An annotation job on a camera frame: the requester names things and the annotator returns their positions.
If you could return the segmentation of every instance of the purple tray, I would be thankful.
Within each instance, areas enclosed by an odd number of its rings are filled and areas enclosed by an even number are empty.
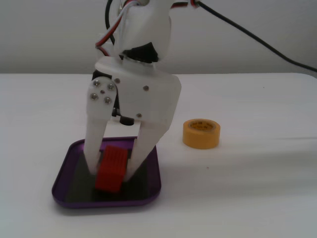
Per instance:
[[[104,138],[101,152],[107,145],[132,151],[136,137]],[[95,176],[90,175],[84,158],[84,140],[73,143],[66,154],[52,187],[54,200],[67,208],[141,206],[157,198],[161,189],[156,147],[148,155],[132,179],[123,183],[119,193],[95,190]]]

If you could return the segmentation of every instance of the tape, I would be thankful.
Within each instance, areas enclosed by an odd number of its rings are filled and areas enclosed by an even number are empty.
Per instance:
[[[188,120],[183,126],[183,142],[196,149],[211,149],[219,144],[220,125],[207,119]]]

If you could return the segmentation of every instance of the white wall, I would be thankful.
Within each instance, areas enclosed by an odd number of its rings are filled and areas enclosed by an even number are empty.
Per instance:
[[[317,0],[202,0],[288,57],[317,67]],[[92,73],[106,0],[4,0],[0,72]],[[174,9],[171,73],[303,72],[203,9]]]

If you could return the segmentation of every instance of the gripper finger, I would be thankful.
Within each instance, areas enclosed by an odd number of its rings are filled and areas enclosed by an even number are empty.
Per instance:
[[[97,173],[99,150],[106,130],[107,122],[111,119],[117,89],[107,77],[95,78],[87,93],[87,129],[84,145],[84,155],[89,172]]]
[[[167,130],[168,127],[166,125],[141,122],[138,138],[134,141],[131,159],[128,160],[125,181],[130,180],[135,174]]]

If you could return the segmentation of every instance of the red wire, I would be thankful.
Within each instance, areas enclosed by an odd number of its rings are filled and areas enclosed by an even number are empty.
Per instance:
[[[197,7],[195,0],[190,0],[190,4],[191,4],[193,7]]]
[[[98,47],[96,47],[98,50],[100,50],[102,53],[103,53],[103,55],[104,56],[110,56],[109,54],[108,54],[108,52],[103,48],[103,47],[101,47],[101,46],[98,46]]]
[[[110,36],[115,32],[115,30],[117,29],[118,25],[120,24],[122,17],[115,23],[115,25],[113,26],[113,28],[108,32],[108,34],[106,34],[100,41],[98,41],[95,46],[102,46],[104,43],[106,43],[106,41],[110,38]]]
[[[188,3],[187,2],[176,2],[172,5],[171,9],[177,8],[177,7],[187,7]]]
[[[124,5],[127,5],[128,3],[132,2],[134,0],[128,0],[126,1],[126,3]],[[191,0],[191,5],[194,7],[196,6],[195,0]],[[176,7],[186,7],[188,6],[188,4],[185,3],[175,3],[172,5],[171,8],[176,8]],[[118,28],[120,22],[121,22],[122,17],[115,23],[115,25],[112,27],[112,29],[108,32],[108,34],[106,34],[101,40],[99,40],[97,43],[95,43],[95,46],[98,50],[100,50],[105,56],[109,56],[109,54],[107,53],[107,51],[102,47],[102,45],[104,43],[106,43],[107,40],[109,40],[110,36],[113,35],[113,33],[116,31],[116,29]]]

